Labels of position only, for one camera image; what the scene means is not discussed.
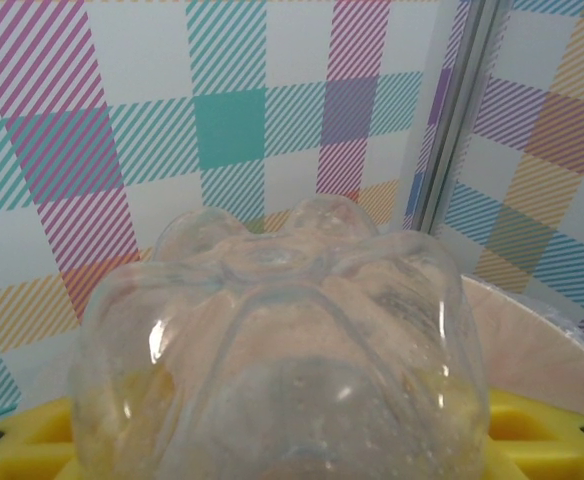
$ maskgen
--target transparent plastic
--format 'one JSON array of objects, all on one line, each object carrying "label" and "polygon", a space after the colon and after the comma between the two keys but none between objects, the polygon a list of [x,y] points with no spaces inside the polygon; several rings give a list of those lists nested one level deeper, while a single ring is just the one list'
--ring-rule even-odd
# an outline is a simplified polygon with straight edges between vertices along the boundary
[{"label": "transparent plastic", "polygon": [[86,480],[478,479],[482,368],[433,238],[338,196],[276,234],[206,208],[93,293],[76,446]]}]

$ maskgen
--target pastel plaid wallpaper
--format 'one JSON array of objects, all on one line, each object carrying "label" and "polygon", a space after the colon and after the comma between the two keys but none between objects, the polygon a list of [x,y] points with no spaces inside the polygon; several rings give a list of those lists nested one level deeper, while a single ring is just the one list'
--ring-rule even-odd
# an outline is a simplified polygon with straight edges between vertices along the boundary
[{"label": "pastel plaid wallpaper", "polygon": [[0,1],[0,413],[186,210],[274,231],[325,192],[387,224],[438,10]]},{"label": "pastel plaid wallpaper", "polygon": [[504,28],[436,232],[584,331],[584,0],[515,0]]}]

